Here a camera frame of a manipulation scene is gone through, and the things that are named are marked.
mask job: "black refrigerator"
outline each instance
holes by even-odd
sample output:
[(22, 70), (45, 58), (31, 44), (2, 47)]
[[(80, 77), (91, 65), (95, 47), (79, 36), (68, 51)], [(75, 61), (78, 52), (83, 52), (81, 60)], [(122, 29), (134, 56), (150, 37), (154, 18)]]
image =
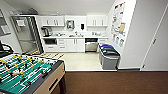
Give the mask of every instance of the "black refrigerator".
[(11, 16), (11, 19), (22, 53), (32, 54), (37, 51), (38, 54), (43, 53), (35, 17)]

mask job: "faucet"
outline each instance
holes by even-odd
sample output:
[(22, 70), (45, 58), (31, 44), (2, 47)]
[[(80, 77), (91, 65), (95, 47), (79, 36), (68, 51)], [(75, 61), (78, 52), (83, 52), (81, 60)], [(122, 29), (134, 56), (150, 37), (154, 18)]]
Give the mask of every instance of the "faucet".
[(75, 34), (78, 35), (78, 32), (76, 31)]

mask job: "dishwasher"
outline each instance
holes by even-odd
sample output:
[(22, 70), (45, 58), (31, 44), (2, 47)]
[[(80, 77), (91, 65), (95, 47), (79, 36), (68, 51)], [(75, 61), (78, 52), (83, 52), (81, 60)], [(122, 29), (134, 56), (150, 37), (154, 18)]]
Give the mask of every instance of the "dishwasher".
[(85, 52), (97, 52), (98, 38), (85, 38)]

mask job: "kitchen sink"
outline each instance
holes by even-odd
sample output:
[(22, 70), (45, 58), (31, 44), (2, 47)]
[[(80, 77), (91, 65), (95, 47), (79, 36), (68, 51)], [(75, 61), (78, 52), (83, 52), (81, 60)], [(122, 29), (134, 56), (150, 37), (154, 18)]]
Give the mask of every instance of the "kitchen sink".
[(83, 37), (84, 35), (69, 35), (69, 37)]

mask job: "countertop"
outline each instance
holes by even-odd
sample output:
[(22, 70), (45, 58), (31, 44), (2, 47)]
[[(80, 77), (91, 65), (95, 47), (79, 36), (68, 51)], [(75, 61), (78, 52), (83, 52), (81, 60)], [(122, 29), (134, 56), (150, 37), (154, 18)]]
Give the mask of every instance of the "countertop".
[(83, 38), (108, 38), (108, 37), (103, 37), (103, 36), (95, 36), (95, 35), (90, 35), (90, 36), (83, 36), (83, 37), (69, 37), (69, 36), (49, 36), (49, 37), (42, 37), (42, 39), (50, 39), (50, 38), (64, 38), (64, 39), (83, 39)]

